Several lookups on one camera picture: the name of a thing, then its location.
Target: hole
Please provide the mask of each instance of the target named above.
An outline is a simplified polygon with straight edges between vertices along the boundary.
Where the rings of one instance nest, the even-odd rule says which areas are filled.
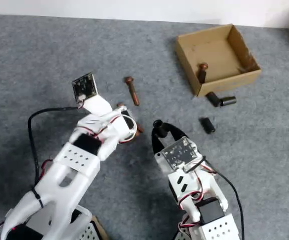
[[[181,192],[184,192],[186,190],[186,188],[188,187],[188,184],[184,184],[181,188]]]
[[[176,182],[177,184],[181,184],[181,182],[183,181],[184,177],[183,176],[180,176],[178,178],[178,181]]]
[[[68,174],[62,179],[62,181],[60,182],[59,186],[64,188],[67,187],[71,184],[72,179],[68,177]]]

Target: cardboard box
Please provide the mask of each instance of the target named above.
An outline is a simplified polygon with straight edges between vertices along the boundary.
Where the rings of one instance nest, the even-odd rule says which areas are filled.
[[[193,93],[227,91],[253,83],[261,73],[237,28],[230,24],[177,37],[176,53]],[[208,64],[205,83],[198,81],[199,65]]]

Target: white wall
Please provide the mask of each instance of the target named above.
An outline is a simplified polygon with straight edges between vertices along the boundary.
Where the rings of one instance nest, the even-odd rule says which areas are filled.
[[[289,0],[0,0],[0,14],[289,28]]]

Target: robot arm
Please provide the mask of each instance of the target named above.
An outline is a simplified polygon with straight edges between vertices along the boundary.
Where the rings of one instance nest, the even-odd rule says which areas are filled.
[[[99,172],[100,162],[110,156],[117,144],[131,140],[137,125],[131,117],[122,113],[127,111],[125,106],[112,110],[110,104],[98,93],[84,100],[83,107],[91,114],[77,123],[68,142],[38,184],[7,213],[0,240],[6,240],[13,228],[25,223],[44,208],[52,210],[52,213],[46,221],[49,222],[47,229],[40,230],[43,240],[73,240],[84,229],[85,225],[81,225],[82,217],[71,222],[73,211]],[[133,123],[131,129],[126,118]],[[68,178],[70,183],[62,186],[62,182]],[[90,216],[87,217],[85,224],[90,219]]]
[[[228,201],[217,184],[216,172],[207,165],[196,144],[177,127],[156,120],[151,140],[154,157],[167,174],[169,187],[180,209],[180,234],[191,240],[239,240],[233,216],[226,213]],[[159,139],[170,132],[175,140],[164,147]]]

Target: copper bolt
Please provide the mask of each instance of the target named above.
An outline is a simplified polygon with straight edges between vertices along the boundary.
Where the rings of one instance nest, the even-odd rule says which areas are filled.
[[[201,69],[201,70],[207,70],[208,69],[208,63],[206,63],[206,62],[203,62],[203,63],[201,63],[200,65],[199,65],[199,68]]]
[[[124,81],[129,87],[129,92],[131,94],[134,105],[139,106],[140,105],[139,98],[137,96],[136,89],[133,83],[134,78],[131,76],[127,76]]]
[[[201,84],[204,84],[206,81],[207,69],[208,69],[208,64],[206,62],[199,64],[198,80]]]

